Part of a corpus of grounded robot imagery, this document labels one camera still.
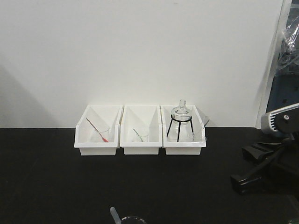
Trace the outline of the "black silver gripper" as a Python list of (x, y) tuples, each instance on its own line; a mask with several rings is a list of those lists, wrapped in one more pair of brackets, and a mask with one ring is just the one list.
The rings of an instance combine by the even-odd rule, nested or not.
[[(290, 135), (299, 139), (299, 104), (295, 103), (261, 116), (264, 134)], [(231, 175), (232, 189), (239, 194), (298, 194), (299, 143), (290, 138), (280, 142), (257, 142), (242, 148), (243, 159), (254, 164), (243, 175)]]

